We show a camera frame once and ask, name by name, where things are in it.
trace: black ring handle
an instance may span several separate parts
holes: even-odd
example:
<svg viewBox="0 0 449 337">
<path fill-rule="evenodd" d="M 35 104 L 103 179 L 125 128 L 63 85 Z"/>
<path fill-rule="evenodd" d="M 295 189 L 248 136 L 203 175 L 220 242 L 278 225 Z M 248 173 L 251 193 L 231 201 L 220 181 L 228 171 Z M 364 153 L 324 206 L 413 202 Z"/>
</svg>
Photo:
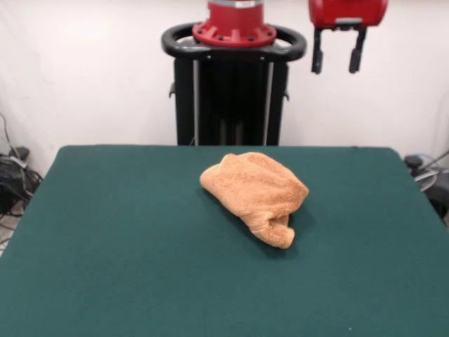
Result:
<svg viewBox="0 0 449 337">
<path fill-rule="evenodd" d="M 178 25 L 166 30 L 162 35 L 162 49 L 175 58 L 190 60 L 238 60 L 264 62 L 290 62 L 300 59 L 306 52 L 307 41 L 298 32 L 280 26 L 276 28 L 277 39 L 291 44 L 288 47 L 272 44 L 253 48 L 227 48 L 206 46 L 201 43 L 178 43 L 178 40 L 190 37 L 196 23 Z"/>
</svg>

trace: floor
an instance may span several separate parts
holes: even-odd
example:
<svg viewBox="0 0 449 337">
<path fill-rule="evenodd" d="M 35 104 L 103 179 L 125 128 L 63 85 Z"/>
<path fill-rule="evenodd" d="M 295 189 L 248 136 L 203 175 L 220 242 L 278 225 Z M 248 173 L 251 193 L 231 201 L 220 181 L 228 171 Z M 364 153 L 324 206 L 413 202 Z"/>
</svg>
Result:
<svg viewBox="0 0 449 337">
<path fill-rule="evenodd" d="M 23 207 L 18 204 L 13 207 L 14 214 L 21 214 Z M 0 217 L 0 256 L 8 246 L 9 239 L 13 236 L 14 231 L 19 223 L 19 218 L 13 216 Z"/>
</svg>

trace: green tablecloth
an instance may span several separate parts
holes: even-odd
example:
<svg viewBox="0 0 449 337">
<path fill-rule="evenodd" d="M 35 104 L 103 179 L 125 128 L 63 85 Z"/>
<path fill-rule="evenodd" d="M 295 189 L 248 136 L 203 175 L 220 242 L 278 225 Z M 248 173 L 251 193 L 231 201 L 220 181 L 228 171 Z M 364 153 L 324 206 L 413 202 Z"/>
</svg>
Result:
<svg viewBox="0 0 449 337">
<path fill-rule="evenodd" d="M 449 336 L 449 236 L 395 152 L 257 148 L 311 191 L 282 251 L 199 185 L 248 150 L 62 149 L 0 258 L 0 334 Z"/>
</svg>

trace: red robot part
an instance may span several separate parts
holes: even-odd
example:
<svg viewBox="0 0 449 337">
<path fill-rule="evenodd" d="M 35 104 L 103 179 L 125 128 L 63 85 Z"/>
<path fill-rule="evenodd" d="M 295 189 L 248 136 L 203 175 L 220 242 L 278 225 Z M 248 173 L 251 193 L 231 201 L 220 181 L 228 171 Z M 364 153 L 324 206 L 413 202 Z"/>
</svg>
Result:
<svg viewBox="0 0 449 337">
<path fill-rule="evenodd" d="M 309 0 L 310 20 L 321 29 L 339 25 L 377 26 L 387 6 L 388 0 Z"/>
<path fill-rule="evenodd" d="M 210 17 L 193 27 L 209 46 L 250 48 L 271 44 L 276 30 L 264 24 L 263 0 L 209 0 Z"/>
</svg>

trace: crumpled towel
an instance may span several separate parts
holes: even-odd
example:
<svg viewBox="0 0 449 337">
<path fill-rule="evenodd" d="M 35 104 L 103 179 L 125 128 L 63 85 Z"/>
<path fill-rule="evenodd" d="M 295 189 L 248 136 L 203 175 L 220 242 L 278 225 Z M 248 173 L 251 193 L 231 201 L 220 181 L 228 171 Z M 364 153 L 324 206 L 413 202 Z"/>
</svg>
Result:
<svg viewBox="0 0 449 337">
<path fill-rule="evenodd" d="M 203 172 L 201 185 L 260 240 L 287 249 L 295 237 L 288 216 L 309 189 L 285 166 L 262 153 L 228 154 Z"/>
</svg>

